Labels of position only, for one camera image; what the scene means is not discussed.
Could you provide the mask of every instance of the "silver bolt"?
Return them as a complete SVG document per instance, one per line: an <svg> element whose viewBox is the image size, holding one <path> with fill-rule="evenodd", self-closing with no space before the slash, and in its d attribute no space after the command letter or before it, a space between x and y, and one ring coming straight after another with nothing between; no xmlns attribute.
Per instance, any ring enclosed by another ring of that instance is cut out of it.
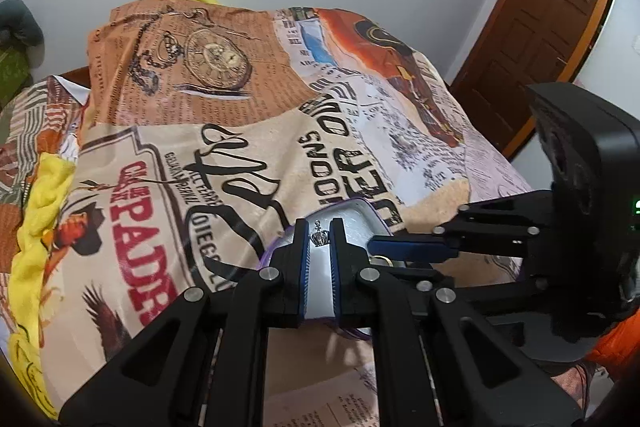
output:
<svg viewBox="0 0 640 427"><path fill-rule="evenodd" d="M433 283L431 281L420 281L415 285L415 289L417 289L418 292L430 292L432 288Z"/></svg>
<svg viewBox="0 0 640 427"><path fill-rule="evenodd" d="M456 300L456 293L451 288L439 288L436 291L436 299L440 302L450 303Z"/></svg>
<svg viewBox="0 0 640 427"><path fill-rule="evenodd" d="M360 270L360 277L366 281L373 282L380 277L380 272L375 268L363 268Z"/></svg>
<svg viewBox="0 0 640 427"><path fill-rule="evenodd" d="M275 266L265 266L258 272L258 275L260 275L260 279L273 281L274 279L277 279L278 275L280 275L280 270Z"/></svg>
<svg viewBox="0 0 640 427"><path fill-rule="evenodd" d="M539 290L546 290L547 288L549 288L549 281L544 277L538 277L536 279L536 288L538 288Z"/></svg>
<svg viewBox="0 0 640 427"><path fill-rule="evenodd" d="M187 288L187 290L184 292L184 299L189 302L198 302L203 297L204 291L202 291L202 288L198 288L197 286Z"/></svg>

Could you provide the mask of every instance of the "wooden door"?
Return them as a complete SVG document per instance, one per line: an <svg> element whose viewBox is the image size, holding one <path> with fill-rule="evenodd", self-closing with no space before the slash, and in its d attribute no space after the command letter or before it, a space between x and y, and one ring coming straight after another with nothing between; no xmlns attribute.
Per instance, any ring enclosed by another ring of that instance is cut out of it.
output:
<svg viewBox="0 0 640 427"><path fill-rule="evenodd" d="M452 92L476 129L504 152L531 116L524 86L558 79L597 0L501 1Z"/></svg>

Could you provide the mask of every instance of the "bird wing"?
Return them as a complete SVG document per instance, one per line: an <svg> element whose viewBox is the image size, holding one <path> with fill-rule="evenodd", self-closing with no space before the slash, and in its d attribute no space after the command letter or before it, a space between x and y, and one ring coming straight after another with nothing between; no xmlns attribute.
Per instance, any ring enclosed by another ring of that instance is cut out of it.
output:
<svg viewBox="0 0 640 427"><path fill-rule="evenodd" d="M96 290L93 285L91 288L89 286L84 288L82 300L87 305L87 311L98 328L104 358L108 362L131 340L131 335L124 327L118 313L107 306L102 292Z"/></svg>

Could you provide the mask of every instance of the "door frame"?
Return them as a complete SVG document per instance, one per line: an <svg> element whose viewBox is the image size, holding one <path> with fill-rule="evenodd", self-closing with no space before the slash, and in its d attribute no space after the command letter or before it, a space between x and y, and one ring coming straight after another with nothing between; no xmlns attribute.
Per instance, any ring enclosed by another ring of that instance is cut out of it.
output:
<svg viewBox="0 0 640 427"><path fill-rule="evenodd" d="M462 82L465 80L465 77L467 76L471 65L476 60L476 58L478 58L478 54L482 49L484 42L489 37L489 34L491 33L491 30L493 29L495 22L498 19L498 15L500 15L500 12L502 11L502 8L504 7L506 1L507 0L496 1L494 9L486 20L484 28L482 28L482 31L480 32L476 43L471 48L471 51L469 52L464 64L460 68L460 71L451 84L450 90L454 97L462 86ZM578 41L574 52L571 54L566 64L564 65L564 68L562 68L562 71L558 75L558 80L556 80L556 82L571 82L575 78L578 69L588 56L591 48L593 48L594 38L596 38L596 36L599 34L599 31L601 29L600 23L606 15L608 6L609 0L596 0L593 11L591 12L589 20L587 21L587 25L582 32L582 35L580 36L580 40ZM530 117L529 120L526 121L524 126L520 128L520 130L511 139L511 141L504 147L504 149L500 151L502 155L507 159L513 158L515 153L518 152L521 147L524 146L524 144L526 144L529 138L531 138L532 134L535 131L535 127L535 119L533 117Z"/></svg>

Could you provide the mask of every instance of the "orange cloth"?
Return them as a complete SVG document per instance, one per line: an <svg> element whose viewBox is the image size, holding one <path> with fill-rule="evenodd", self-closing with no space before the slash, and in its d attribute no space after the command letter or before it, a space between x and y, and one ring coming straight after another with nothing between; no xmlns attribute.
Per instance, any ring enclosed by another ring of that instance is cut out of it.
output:
<svg viewBox="0 0 640 427"><path fill-rule="evenodd" d="M640 347L640 310L604 335L587 356L604 366L617 380Z"/></svg>

